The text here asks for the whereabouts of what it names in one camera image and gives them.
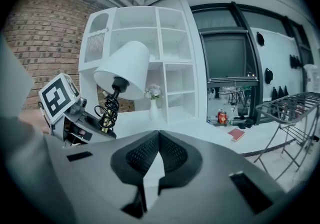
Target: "black slot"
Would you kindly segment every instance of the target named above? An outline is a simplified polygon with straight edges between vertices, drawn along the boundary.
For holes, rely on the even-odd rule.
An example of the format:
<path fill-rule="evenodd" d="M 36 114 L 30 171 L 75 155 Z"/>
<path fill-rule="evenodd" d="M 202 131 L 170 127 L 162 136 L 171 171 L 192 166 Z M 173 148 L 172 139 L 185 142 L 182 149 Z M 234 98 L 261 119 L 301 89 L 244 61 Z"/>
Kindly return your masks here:
<path fill-rule="evenodd" d="M 71 154 L 71 155 L 67 155 L 67 158 L 70 162 L 72 161 L 76 161 L 76 160 L 80 160 L 80 159 L 83 159 L 83 158 L 86 158 L 86 157 L 89 157 L 91 156 L 92 154 L 88 151 L 86 152 L 82 152 L 82 153 L 79 153 L 79 154 Z"/>
<path fill-rule="evenodd" d="M 272 202 L 243 172 L 232 174 L 230 178 L 255 214 L 262 212 L 272 205 Z"/>

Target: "coiled black cord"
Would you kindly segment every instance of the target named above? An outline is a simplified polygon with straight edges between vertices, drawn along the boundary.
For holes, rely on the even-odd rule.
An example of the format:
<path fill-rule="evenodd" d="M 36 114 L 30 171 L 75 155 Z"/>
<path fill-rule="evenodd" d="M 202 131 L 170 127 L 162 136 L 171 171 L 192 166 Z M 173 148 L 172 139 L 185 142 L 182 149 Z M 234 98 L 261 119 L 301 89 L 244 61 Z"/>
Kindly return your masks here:
<path fill-rule="evenodd" d="M 100 108 L 104 111 L 104 113 L 101 115 L 97 112 L 97 108 Z M 97 105 L 94 108 L 96 115 L 98 115 L 101 119 L 99 120 L 99 126 L 102 129 L 112 129 L 115 125 L 115 122 L 118 117 L 118 110 L 119 110 L 119 102 L 116 99 L 116 97 L 112 94 L 108 94 L 104 107 Z"/>

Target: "table lamp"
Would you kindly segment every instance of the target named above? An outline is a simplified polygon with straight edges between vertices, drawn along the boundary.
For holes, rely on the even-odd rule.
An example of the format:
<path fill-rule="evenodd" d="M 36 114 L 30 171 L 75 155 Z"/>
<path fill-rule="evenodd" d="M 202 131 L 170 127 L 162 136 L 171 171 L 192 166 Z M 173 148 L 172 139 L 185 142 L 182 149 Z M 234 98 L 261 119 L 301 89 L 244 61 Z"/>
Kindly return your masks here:
<path fill-rule="evenodd" d="M 141 42 L 131 41 L 114 52 L 95 70 L 93 77 L 96 83 L 109 92 L 104 106 L 95 106 L 95 113 L 101 119 L 101 131 L 107 133 L 112 129 L 118 116 L 117 97 L 138 100 L 144 97 L 145 83 L 149 66 L 149 50 Z"/>

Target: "red book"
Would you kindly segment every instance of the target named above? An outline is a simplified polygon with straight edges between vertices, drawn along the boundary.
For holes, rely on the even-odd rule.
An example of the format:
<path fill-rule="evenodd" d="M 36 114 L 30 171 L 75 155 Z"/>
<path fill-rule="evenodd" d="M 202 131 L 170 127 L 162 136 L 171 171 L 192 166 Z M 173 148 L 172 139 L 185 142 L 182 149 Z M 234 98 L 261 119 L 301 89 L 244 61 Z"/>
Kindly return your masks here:
<path fill-rule="evenodd" d="M 244 131 L 238 130 L 238 129 L 233 129 L 232 131 L 228 132 L 228 134 L 233 136 L 232 141 L 234 142 L 237 142 L 238 140 L 240 140 L 243 137 L 244 133 L 245 133 Z"/>

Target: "white cabinet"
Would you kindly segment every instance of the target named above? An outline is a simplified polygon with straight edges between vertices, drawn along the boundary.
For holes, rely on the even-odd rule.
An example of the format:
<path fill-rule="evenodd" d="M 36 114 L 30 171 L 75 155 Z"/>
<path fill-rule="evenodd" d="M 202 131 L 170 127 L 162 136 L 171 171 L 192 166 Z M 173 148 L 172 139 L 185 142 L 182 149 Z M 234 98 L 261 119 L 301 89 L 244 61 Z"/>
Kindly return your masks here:
<path fill-rule="evenodd" d="M 161 119 L 171 124 L 197 117 L 198 84 L 185 20 L 181 11 L 158 7 L 113 8 L 92 14 L 79 58 L 80 91 L 88 101 L 87 111 L 94 113 L 98 104 L 94 70 L 127 42 L 139 41 L 150 52 L 146 86 L 161 87 L 156 103 Z M 136 100 L 134 106 L 137 113 L 148 111 L 150 100 Z"/>

